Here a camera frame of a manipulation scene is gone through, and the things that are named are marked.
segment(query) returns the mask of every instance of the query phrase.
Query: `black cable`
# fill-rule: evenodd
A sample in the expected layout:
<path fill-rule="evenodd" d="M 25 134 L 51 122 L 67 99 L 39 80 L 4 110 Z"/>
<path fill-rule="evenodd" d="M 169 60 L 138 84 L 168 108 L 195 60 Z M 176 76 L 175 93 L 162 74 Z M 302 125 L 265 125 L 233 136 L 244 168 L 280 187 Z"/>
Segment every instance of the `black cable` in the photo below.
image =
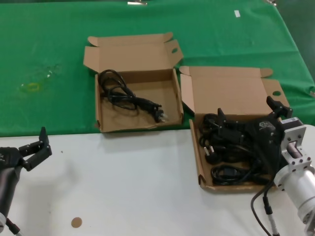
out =
<path fill-rule="evenodd" d="M 278 161 L 277 161 L 277 165 L 276 166 L 279 166 L 281 163 L 281 153 L 279 152 L 278 153 Z M 261 226 L 261 228 L 265 231 L 265 233 L 268 235 L 268 236 L 272 236 L 268 230 L 265 228 L 265 226 L 261 223 L 256 211 L 255 211 L 255 208 L 254 208 L 254 202 L 255 200 L 262 194 L 264 193 L 264 196 L 267 196 L 267 193 L 268 193 L 268 190 L 273 186 L 274 184 L 274 179 L 276 177 L 276 174 L 277 174 L 277 171 L 274 172 L 272 178 L 269 180 L 268 184 L 266 184 L 258 193 L 255 194 L 255 196 L 253 196 L 252 200 L 251 200 L 251 209 L 252 209 L 252 212 L 254 214 L 254 217 L 255 219 L 257 220 L 257 222 L 259 223 L 259 225 Z"/>
<path fill-rule="evenodd" d="M 108 101 L 114 106 L 127 109 L 127 110 L 137 110 L 139 107 L 141 110 L 147 111 L 152 115 L 155 122 L 164 121 L 163 110 L 159 108 L 162 107 L 160 104 L 152 102 L 145 98 L 137 97 L 126 85 L 123 77 L 115 70 L 104 70 L 99 73 L 98 84 L 103 89 L 102 97 L 107 97 Z"/>

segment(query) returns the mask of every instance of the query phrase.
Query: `box flap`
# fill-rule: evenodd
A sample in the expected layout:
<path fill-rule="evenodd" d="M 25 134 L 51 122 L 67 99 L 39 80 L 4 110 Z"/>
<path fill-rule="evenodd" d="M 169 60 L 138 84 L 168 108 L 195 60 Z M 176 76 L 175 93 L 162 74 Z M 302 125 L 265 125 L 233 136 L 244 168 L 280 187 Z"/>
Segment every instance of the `box flap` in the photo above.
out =
<path fill-rule="evenodd" d="M 101 72 L 105 69 L 124 71 L 149 71 L 173 68 L 183 53 L 172 33 L 121 36 L 89 37 L 99 47 L 85 47 L 84 65 Z"/>
<path fill-rule="evenodd" d="M 89 43 L 96 47 L 135 45 L 144 43 L 165 43 L 173 38 L 173 33 L 159 33 L 115 37 L 88 37 Z"/>
<path fill-rule="evenodd" d="M 262 83 L 264 84 L 268 96 L 271 96 L 276 101 L 282 102 L 286 107 L 290 106 L 278 80 L 262 79 Z"/>
<path fill-rule="evenodd" d="M 192 77 L 210 76 L 213 78 L 266 78 L 273 74 L 270 68 L 229 66 L 181 66 L 179 71 Z"/>
<path fill-rule="evenodd" d="M 229 115 L 270 112 L 261 76 L 270 75 L 272 70 L 182 66 L 180 71 L 183 102 L 196 114 L 217 113 L 219 107 Z"/>

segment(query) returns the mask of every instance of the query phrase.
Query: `cardboard box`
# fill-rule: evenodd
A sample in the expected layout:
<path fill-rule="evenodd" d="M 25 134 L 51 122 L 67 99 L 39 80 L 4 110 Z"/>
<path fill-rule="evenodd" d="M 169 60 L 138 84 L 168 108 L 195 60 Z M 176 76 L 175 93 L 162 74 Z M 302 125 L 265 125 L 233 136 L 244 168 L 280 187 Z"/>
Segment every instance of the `cardboard box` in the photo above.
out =
<path fill-rule="evenodd" d="M 277 80 L 262 79 L 272 75 L 271 69 L 242 67 L 180 67 L 183 102 L 195 113 L 190 120 L 190 129 L 196 159 L 198 183 L 202 188 L 216 191 L 251 191 L 259 185 L 213 185 L 210 165 L 205 160 L 203 147 L 198 143 L 199 125 L 205 114 L 218 113 L 222 108 L 227 118 L 251 120 L 268 115 L 271 109 L 266 103 L 267 96 L 289 106 L 285 94 Z"/>
<path fill-rule="evenodd" d="M 95 76 L 96 120 L 101 132 L 151 129 L 181 124 L 183 106 L 176 71 L 173 68 L 183 54 L 173 33 L 118 37 L 89 37 L 94 47 L 85 47 L 84 65 L 100 73 L 106 69 L 119 72 L 137 97 L 161 104 L 168 116 L 156 123 L 146 111 L 130 111 L 113 106 L 100 97 Z"/>

